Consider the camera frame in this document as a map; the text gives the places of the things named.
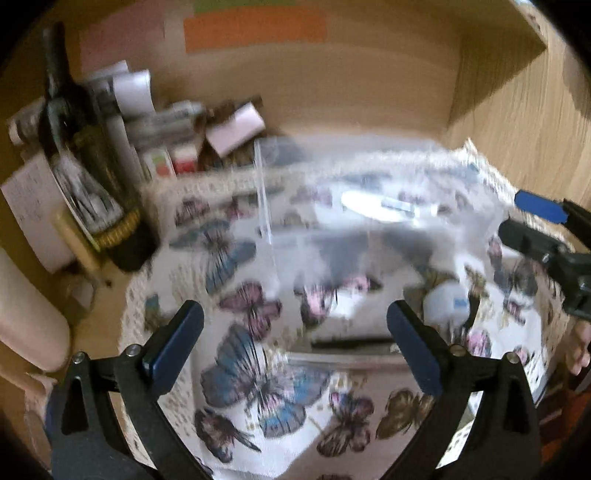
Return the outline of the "person's right hand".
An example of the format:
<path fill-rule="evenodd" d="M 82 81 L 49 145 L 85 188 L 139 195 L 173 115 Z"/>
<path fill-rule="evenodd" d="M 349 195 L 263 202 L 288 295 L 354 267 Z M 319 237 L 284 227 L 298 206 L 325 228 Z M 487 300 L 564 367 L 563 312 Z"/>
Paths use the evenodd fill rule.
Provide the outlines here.
<path fill-rule="evenodd" d="M 575 376 L 590 365 L 591 324 L 578 320 L 565 340 L 565 363 L 569 372 Z"/>

